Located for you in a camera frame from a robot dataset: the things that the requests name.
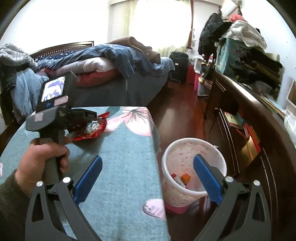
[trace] camera screen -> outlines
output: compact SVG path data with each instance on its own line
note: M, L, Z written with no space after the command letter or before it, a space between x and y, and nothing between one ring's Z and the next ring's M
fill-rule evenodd
M61 96L63 94L64 84L65 84L64 76L46 83L43 90L41 102Z

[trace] plastic bag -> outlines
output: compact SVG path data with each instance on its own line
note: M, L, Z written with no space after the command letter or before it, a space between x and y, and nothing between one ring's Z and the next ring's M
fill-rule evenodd
M296 116L287 110L284 120L284 126L296 148Z
M75 131L71 134L73 141L80 141L85 139L93 139L99 137L107 126L107 118L109 112L98 115L98 119L90 122L84 128Z

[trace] dresser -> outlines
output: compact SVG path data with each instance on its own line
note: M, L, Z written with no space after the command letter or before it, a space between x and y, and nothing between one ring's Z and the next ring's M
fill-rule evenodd
M225 116L225 112L235 115L239 109L260 140L261 151L255 158L251 158L247 141L229 126ZM204 119L206 139L223 154L228 175L240 182L259 180L262 184L273 239L295 240L296 150L280 116L251 90L215 72Z

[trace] gripper handle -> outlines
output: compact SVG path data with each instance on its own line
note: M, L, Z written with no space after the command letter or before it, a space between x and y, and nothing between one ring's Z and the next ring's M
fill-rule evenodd
M40 132L40 145L45 143L56 142L60 145L64 144L64 130L57 130L51 132ZM60 159L61 157L53 157L45 162L45 168L43 172L43 181L45 184L56 184L62 179L62 173L60 171Z

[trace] brown blanket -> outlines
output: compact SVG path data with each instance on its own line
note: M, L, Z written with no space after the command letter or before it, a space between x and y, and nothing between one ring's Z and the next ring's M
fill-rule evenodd
M127 47L132 47L136 50L141 51L151 63L160 64L160 53L152 50L151 47L144 46L142 43L137 41L134 37L127 36L120 39L116 39L108 42L107 44L119 44Z

